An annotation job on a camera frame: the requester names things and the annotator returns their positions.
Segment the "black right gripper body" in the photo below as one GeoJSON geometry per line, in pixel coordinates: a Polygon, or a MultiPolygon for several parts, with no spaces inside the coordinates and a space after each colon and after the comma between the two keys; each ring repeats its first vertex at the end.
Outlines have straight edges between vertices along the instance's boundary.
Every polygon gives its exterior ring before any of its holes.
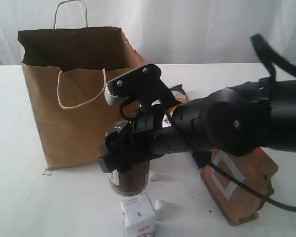
{"type": "Polygon", "coordinates": [[[151,160],[165,154],[212,149],[209,105],[183,103],[169,113],[161,104],[140,114],[126,128],[124,140],[132,160],[151,160]]]}

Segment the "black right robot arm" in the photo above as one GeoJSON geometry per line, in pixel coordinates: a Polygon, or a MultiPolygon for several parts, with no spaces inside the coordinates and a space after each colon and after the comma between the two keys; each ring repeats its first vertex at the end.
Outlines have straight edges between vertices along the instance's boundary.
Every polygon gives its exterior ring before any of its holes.
{"type": "Polygon", "coordinates": [[[296,153],[296,80],[265,87],[256,82],[224,88],[178,105],[169,115],[156,105],[109,135],[98,162],[104,173],[165,154],[220,149],[240,157],[257,147],[296,153]]]}

